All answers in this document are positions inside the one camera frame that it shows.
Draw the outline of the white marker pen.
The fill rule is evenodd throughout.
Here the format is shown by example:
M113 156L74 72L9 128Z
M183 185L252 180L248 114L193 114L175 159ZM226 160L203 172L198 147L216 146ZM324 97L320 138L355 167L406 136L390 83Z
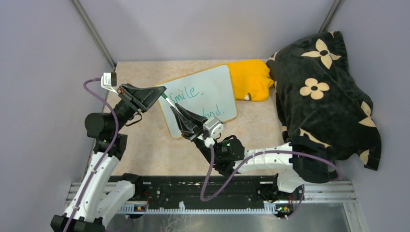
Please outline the white marker pen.
M170 107L177 109L177 107L175 106L175 104L170 100L170 98L168 97L167 99L165 99L166 102L170 105Z

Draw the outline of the yellow-framed whiteboard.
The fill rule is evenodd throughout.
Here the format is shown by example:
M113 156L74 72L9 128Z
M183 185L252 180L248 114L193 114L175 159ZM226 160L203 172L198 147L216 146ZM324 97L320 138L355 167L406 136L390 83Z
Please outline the yellow-framed whiteboard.
M166 87L165 94L174 104L178 103L200 116L215 116L227 122L238 115L227 65L158 83L157 86Z

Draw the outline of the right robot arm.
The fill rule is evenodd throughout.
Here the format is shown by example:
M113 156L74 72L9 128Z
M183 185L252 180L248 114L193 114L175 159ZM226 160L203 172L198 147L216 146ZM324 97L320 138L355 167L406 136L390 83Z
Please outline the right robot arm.
M327 159L323 145L301 136L280 146L245 149L240 140L231 135L218 142L224 124L215 116L206 118L195 114L178 103L170 103L177 126L183 138L195 143L208 159L209 168L201 187L201 200L206 202L219 195L236 174L256 170L280 169L272 186L273 195L285 199L299 186L307 183L327 183L339 180L340 169ZM227 177L220 189L209 197L205 190L212 170Z

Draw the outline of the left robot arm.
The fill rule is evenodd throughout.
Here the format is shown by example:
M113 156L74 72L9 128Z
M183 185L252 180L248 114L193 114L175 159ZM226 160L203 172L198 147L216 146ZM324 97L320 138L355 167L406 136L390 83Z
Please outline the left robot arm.
M166 87L138 88L122 84L115 92L120 101L108 113L91 113L85 119L87 136L94 138L91 163L80 188L62 215L55 215L51 228L55 232L104 232L120 207L130 198L139 200L145 187L136 174L125 173L114 190L103 197L113 170L125 152L127 135L119 131L130 126L136 115L146 112L162 96Z

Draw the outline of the folded yellow cloth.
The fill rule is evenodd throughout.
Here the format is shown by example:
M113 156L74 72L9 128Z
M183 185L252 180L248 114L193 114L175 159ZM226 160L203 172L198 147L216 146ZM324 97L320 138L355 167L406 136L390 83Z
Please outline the folded yellow cloth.
M228 62L234 97L240 101L265 101L274 81L263 60L249 59Z

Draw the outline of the black floral blanket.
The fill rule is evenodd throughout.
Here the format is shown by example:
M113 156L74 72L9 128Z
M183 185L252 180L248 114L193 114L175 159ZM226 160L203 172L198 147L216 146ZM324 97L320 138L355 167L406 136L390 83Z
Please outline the black floral blanket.
M330 160L356 154L378 170L381 135L371 117L372 99L349 72L340 31L299 39L266 62L276 90L276 109L285 142L301 136L323 145Z

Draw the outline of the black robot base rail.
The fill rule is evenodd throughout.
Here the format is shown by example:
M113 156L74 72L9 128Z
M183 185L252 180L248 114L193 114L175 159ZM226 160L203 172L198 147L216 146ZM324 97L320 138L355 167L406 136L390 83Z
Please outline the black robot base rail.
M277 176L140 176L123 210L143 214L272 214L289 217L300 205L304 188L282 192Z

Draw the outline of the left metal corner post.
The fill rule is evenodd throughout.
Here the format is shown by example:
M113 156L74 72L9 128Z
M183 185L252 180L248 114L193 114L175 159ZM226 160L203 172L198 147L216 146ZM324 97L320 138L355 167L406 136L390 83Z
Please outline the left metal corner post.
M87 14L84 6L82 5L80 0L70 0L70 3L75 8L77 14L80 17L83 25L85 26L86 30L88 31L89 35L91 36L92 40L94 41L95 45L97 46L98 50L110 65L112 70L115 70L117 63L112 58L108 48L106 47L102 37L97 31L97 28L94 26L91 18Z

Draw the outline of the metal corner post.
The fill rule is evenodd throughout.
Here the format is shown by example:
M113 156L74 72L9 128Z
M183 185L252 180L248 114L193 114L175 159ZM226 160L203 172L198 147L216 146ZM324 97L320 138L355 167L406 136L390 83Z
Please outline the metal corner post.
M91 18L87 14L84 6L82 5L80 0L70 0L70 3L75 8L77 14L80 17L83 25L85 26L86 30L88 31L89 35L91 36L92 40L94 41L95 45L97 46L98 50L110 65L112 70L115 70L117 63L112 58L108 48L106 47L102 37L97 31L97 28L94 26Z
M332 5L331 5L331 7L330 7L330 9L329 9L329 11L328 11L328 13L327 13L325 19L324 19L324 21L323 21L323 23L322 23L322 25L321 25L320 28L319 28L318 33L327 31L329 25L331 24L331 22L332 22L332 20L333 20L333 18L334 18L334 16L335 16L335 14L336 14L336 12L337 12L337 10L338 10L340 4L341 4L342 2L343 2L343 0L334 0L334 1L333 1L333 3L332 3Z

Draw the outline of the right metal corner post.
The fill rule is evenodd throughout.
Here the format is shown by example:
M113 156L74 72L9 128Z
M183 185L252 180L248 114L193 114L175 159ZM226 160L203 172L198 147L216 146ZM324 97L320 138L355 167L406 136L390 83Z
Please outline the right metal corner post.
M325 19L324 19L324 21L323 21L323 23L322 23L322 25L321 25L320 28L319 28L318 33L327 31L329 25L331 24L331 22L332 22L332 20L333 20L333 18L334 18L334 16L335 16L335 14L336 14L336 12L337 12L337 10L338 10L340 4L341 4L342 2L343 2L343 0L334 0L334 1L333 1L333 3L332 3L332 5L331 5L331 7L330 7L330 9L329 9L329 11L328 11L328 13L327 13Z

